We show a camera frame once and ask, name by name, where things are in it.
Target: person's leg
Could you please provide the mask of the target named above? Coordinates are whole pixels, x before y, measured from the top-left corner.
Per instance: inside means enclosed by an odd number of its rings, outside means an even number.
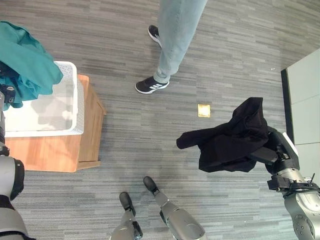
[[[207,0],[161,0],[158,31],[162,51],[153,78],[167,83],[178,71]]]

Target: wooden cabinet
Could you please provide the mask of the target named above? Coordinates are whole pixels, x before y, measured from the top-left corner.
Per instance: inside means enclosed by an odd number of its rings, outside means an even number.
[[[26,170],[75,172],[100,165],[98,161],[102,124],[106,110],[87,76],[78,75],[84,90],[82,135],[9,137],[10,156],[23,162]]]

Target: white laundry basket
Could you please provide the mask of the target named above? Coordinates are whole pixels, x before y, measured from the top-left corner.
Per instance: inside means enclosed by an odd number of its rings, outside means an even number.
[[[24,101],[23,107],[4,112],[6,137],[79,135],[84,132],[84,89],[77,68],[69,61],[55,61],[63,73],[52,95]]]

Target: teal shirt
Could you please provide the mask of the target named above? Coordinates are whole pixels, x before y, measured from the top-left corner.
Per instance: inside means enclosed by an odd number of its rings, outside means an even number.
[[[52,85],[63,77],[44,47],[25,28],[7,21],[0,21],[0,62],[19,74],[0,76],[0,84],[15,89],[14,103],[11,103],[14,108],[21,108],[22,101],[37,99],[39,94],[52,94]]]

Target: black jacket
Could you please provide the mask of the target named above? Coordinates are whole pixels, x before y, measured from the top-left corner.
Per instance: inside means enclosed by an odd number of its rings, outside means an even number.
[[[250,97],[238,106],[228,123],[214,128],[185,132],[176,140],[180,149],[198,145],[199,169],[249,172],[256,165],[246,156],[268,141],[261,97]]]

